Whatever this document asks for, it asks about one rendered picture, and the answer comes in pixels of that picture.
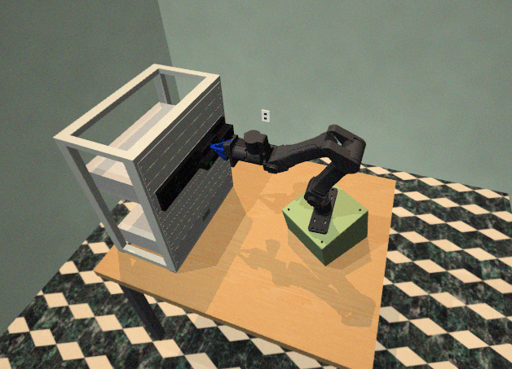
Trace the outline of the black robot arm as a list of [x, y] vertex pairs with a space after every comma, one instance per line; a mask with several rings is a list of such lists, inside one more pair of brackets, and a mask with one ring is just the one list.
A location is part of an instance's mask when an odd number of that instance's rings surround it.
[[314, 207], [308, 230], [325, 235], [338, 193], [333, 186], [345, 175], [360, 171], [366, 142], [339, 125], [329, 125], [327, 132], [291, 145], [273, 147], [267, 136], [257, 130], [244, 132], [244, 139], [237, 139], [235, 145], [246, 147], [248, 163], [262, 165], [271, 174], [288, 171], [305, 161], [328, 157], [331, 162], [319, 175], [311, 178], [304, 195], [307, 203]]

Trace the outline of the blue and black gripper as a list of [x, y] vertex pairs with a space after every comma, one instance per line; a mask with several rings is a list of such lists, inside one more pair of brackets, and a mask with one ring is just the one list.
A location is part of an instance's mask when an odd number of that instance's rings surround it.
[[247, 149], [246, 147], [235, 145], [238, 135], [234, 134], [233, 139], [229, 139], [222, 143], [212, 144], [210, 148], [215, 151], [223, 160], [230, 158], [230, 167], [234, 168], [237, 162], [247, 162]]

